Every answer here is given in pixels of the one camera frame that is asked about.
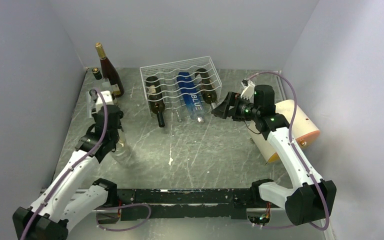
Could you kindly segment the dark red wine bottle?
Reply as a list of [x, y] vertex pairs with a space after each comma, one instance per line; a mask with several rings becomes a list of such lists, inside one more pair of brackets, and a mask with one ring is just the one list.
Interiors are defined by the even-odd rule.
[[116, 68], [111, 63], [111, 61], [108, 59], [107, 54], [105, 53], [104, 48], [100, 42], [97, 42], [95, 44], [95, 49], [100, 59], [102, 76], [109, 80], [115, 97], [121, 97], [125, 93], [125, 90], [121, 82], [119, 73], [117, 72]]

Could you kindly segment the clear bottle orange label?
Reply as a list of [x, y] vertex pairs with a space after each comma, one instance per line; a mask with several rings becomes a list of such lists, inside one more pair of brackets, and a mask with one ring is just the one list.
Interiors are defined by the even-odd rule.
[[92, 74], [95, 78], [94, 86], [97, 87], [100, 92], [109, 91], [111, 94], [113, 93], [110, 81], [107, 78], [103, 77], [99, 68], [93, 68]]

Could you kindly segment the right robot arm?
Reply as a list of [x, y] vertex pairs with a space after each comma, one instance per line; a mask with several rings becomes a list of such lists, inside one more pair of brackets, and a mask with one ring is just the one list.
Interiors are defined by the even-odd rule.
[[312, 225], [314, 221], [325, 219], [325, 225], [319, 230], [326, 230], [337, 192], [336, 185], [331, 180], [324, 180], [306, 158], [292, 135], [293, 122], [276, 111], [273, 88], [265, 84], [256, 85], [251, 95], [253, 102], [230, 91], [211, 113], [221, 119], [253, 121], [258, 134], [278, 154], [291, 179], [292, 188], [263, 180], [250, 193], [250, 202], [255, 207], [270, 202], [284, 209], [295, 226]]

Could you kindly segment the dark green wine bottle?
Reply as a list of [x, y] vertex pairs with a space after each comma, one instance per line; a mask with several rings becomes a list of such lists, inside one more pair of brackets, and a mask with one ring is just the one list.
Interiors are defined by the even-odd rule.
[[165, 127], [164, 110], [166, 108], [163, 101], [163, 94], [159, 78], [156, 76], [149, 76], [145, 80], [147, 99], [150, 110], [156, 115], [158, 126]]

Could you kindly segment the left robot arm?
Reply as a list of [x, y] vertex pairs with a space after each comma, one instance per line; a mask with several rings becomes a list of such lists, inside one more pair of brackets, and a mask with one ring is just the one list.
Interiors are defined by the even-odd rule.
[[70, 231], [99, 207], [119, 205], [117, 184], [99, 178], [86, 192], [74, 194], [91, 170], [116, 150], [123, 112], [116, 105], [103, 106], [75, 147], [69, 161], [51, 185], [28, 208], [12, 215], [19, 240], [65, 240]]

